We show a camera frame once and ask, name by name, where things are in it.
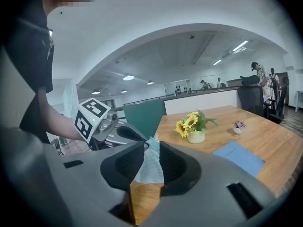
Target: white flower pot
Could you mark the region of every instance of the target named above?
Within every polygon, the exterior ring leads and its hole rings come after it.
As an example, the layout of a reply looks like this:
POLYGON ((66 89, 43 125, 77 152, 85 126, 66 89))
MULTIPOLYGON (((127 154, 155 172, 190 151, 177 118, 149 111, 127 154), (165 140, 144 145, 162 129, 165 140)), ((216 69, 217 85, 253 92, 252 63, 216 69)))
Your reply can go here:
POLYGON ((196 131, 194 133, 189 133, 187 140, 192 144, 198 144, 205 140, 205 134, 203 131, 196 131))
POLYGON ((242 129, 239 129, 239 128, 234 127, 234 128, 233 128, 233 131, 234 131, 236 134, 241 134, 242 131, 243 131, 243 128, 242 128, 242 129))

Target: light blue cloth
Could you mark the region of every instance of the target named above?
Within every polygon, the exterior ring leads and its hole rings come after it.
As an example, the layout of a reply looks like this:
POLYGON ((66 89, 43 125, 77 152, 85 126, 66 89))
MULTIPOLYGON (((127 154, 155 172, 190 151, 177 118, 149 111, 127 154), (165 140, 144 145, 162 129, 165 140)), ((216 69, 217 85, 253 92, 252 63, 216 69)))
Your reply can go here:
POLYGON ((260 157, 256 156, 234 140, 213 152, 213 155, 232 161, 254 177, 257 176, 265 163, 260 157))
POLYGON ((152 137, 147 141, 150 145, 144 153, 143 164, 134 178, 138 183, 164 183, 162 167, 159 162, 160 143, 152 137))

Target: blue folder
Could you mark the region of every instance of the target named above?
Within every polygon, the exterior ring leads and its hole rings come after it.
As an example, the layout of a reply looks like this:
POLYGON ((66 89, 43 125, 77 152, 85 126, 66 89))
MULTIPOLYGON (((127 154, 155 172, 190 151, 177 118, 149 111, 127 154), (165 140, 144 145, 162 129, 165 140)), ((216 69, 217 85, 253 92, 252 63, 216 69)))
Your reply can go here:
POLYGON ((256 156, 234 140, 213 152, 213 155, 232 161, 253 177, 257 176, 265 163, 260 157, 256 156))

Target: table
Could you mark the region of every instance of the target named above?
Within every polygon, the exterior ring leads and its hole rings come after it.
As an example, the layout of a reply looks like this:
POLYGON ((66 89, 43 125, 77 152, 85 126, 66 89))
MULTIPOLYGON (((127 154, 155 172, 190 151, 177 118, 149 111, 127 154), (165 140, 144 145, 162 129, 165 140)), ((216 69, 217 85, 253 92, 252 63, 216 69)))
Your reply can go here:
POLYGON ((303 91, 297 91, 297 103, 295 105, 295 112, 297 112, 298 108, 299 108, 299 95, 300 94, 303 94, 303 91))
MULTIPOLYGON (((212 153, 235 140, 265 160, 256 178, 275 196, 282 194, 303 154, 303 139, 280 125, 233 106, 203 112, 208 118, 217 118, 218 123, 218 126, 207 124, 208 133, 203 143, 190 144, 174 131, 176 121, 186 117, 187 113, 163 116, 157 129, 159 140, 207 153, 212 153), (236 120, 245 122, 248 126, 241 135, 233 133, 233 123, 236 120)), ((163 184, 132 183, 131 195, 137 225, 159 204, 162 186, 163 184)))

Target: ceiling light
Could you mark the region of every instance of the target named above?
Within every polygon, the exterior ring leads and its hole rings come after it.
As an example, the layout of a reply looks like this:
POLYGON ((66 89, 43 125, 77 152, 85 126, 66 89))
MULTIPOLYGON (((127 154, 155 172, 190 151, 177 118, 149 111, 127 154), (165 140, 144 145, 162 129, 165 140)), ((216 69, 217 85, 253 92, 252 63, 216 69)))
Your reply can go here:
POLYGON ((232 51, 236 51, 237 49, 239 49, 241 46, 245 45, 248 42, 248 40, 244 41, 242 44, 240 44, 239 46, 237 46, 236 48, 234 48, 232 51))
POLYGON ((221 60, 218 60, 213 66, 215 66, 216 64, 218 64, 220 61, 222 61, 222 59, 221 59, 221 60))
POLYGON ((123 78, 124 81, 129 81, 132 79, 134 79, 134 76, 132 74, 125 74, 125 76, 123 78))
POLYGON ((100 91, 99 91, 99 90, 97 90, 97 89, 93 90, 93 92, 92 92, 92 94, 93 94, 93 95, 95 95, 95 94, 99 94, 99 93, 100 93, 100 91))

